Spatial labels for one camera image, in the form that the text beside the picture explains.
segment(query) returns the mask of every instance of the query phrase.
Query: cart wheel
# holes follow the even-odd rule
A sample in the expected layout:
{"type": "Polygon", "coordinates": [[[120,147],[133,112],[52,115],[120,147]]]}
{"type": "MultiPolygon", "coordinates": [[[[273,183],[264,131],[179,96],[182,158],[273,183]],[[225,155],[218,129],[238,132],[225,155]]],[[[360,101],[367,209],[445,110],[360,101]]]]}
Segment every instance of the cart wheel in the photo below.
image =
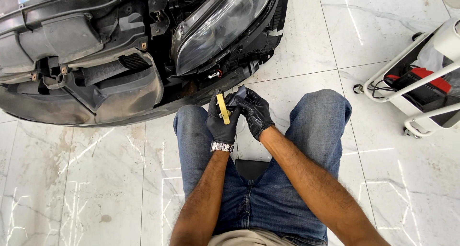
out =
{"type": "Polygon", "coordinates": [[[362,85],[361,84],[355,84],[353,86],[353,92],[356,93],[356,94],[361,94],[361,93],[364,93],[364,91],[362,90],[362,85]]]}
{"type": "Polygon", "coordinates": [[[411,136],[411,137],[414,137],[416,139],[420,139],[422,138],[421,136],[418,136],[418,135],[414,135],[411,131],[409,131],[409,129],[407,129],[406,127],[404,127],[404,134],[405,135],[408,135],[408,136],[411,136]]]}
{"type": "Polygon", "coordinates": [[[417,37],[419,37],[421,34],[423,34],[422,32],[418,32],[418,33],[415,33],[413,36],[412,36],[412,41],[415,41],[415,39],[417,37]]]}

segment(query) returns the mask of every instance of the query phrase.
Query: jeans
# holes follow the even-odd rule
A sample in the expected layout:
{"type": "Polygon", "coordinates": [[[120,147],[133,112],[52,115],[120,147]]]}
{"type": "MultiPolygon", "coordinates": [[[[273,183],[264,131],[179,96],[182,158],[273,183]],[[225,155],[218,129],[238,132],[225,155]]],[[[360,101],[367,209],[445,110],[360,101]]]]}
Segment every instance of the jeans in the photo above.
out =
{"type": "MultiPolygon", "coordinates": [[[[291,111],[285,136],[337,178],[342,156],[340,138],[350,115],[350,103],[337,92],[324,89],[308,93],[291,111]]],[[[213,136],[206,119],[206,110],[194,105],[180,108],[174,119],[186,198],[212,154],[213,136]]],[[[275,159],[259,178],[247,180],[238,174],[229,158],[213,235],[252,228],[274,232],[299,246],[328,244],[326,226],[303,202],[275,159]]]]}

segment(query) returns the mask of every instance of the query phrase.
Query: black nitrile glove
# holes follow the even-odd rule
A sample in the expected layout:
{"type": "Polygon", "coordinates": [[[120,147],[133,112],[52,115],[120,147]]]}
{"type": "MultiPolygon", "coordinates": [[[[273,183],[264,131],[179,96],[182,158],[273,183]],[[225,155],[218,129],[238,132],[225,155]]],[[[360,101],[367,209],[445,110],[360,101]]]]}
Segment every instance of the black nitrile glove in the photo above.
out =
{"type": "Polygon", "coordinates": [[[214,137],[214,141],[224,144],[234,144],[236,135],[236,123],[241,114],[241,107],[237,106],[230,116],[230,124],[224,124],[224,120],[219,117],[217,112],[217,90],[214,91],[211,101],[209,102],[209,110],[207,112],[206,125],[214,137]]]}
{"type": "Polygon", "coordinates": [[[246,98],[235,98],[235,102],[243,108],[242,114],[246,117],[249,131],[256,140],[260,133],[275,123],[271,120],[268,102],[253,90],[246,88],[246,98]]]}

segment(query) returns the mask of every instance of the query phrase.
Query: silver metal watch band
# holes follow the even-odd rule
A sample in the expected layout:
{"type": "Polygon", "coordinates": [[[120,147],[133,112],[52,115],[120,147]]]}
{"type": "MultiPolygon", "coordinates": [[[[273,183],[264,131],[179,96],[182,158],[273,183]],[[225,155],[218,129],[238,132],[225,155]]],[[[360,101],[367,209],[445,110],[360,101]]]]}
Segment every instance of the silver metal watch band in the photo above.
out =
{"type": "Polygon", "coordinates": [[[231,144],[218,143],[214,141],[213,146],[211,147],[211,151],[214,152],[215,150],[219,150],[219,151],[232,153],[233,148],[235,147],[231,144]]]}

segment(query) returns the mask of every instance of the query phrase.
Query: headlight housing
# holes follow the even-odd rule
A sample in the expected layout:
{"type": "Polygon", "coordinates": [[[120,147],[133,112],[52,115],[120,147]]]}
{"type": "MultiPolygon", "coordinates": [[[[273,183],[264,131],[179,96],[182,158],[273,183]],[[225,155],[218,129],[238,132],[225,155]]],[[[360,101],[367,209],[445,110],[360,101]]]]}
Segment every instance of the headlight housing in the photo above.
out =
{"type": "Polygon", "coordinates": [[[198,19],[216,1],[207,0],[176,28],[172,56],[177,75],[193,70],[226,48],[260,15],[269,0],[225,0],[196,28],[194,24],[199,24],[198,19]]]}

